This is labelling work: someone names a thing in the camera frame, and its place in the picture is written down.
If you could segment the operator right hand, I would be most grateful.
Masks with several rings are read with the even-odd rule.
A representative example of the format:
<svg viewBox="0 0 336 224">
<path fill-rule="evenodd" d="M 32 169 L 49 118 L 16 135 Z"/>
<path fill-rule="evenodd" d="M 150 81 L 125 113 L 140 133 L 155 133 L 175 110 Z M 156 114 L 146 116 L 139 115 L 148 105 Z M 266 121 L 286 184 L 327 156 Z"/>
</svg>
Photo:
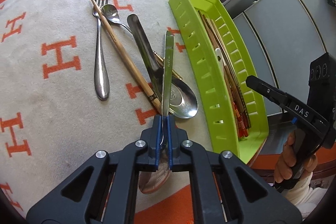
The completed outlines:
<svg viewBox="0 0 336 224">
<path fill-rule="evenodd" d="M 288 135 L 288 139 L 283 145 L 282 153 L 276 163 L 274 168 L 274 181 L 277 183 L 281 183 L 283 180 L 289 180 L 292 177 L 292 170 L 296 164 L 296 156 L 293 149 L 293 145 L 295 142 L 295 133 L 291 132 Z M 318 164 L 318 159 L 316 154 L 311 155 L 311 157 L 305 159 L 303 162 L 303 173 L 300 177 L 300 180 L 306 179 L 309 177 L 313 171 L 316 169 Z"/>
</svg>

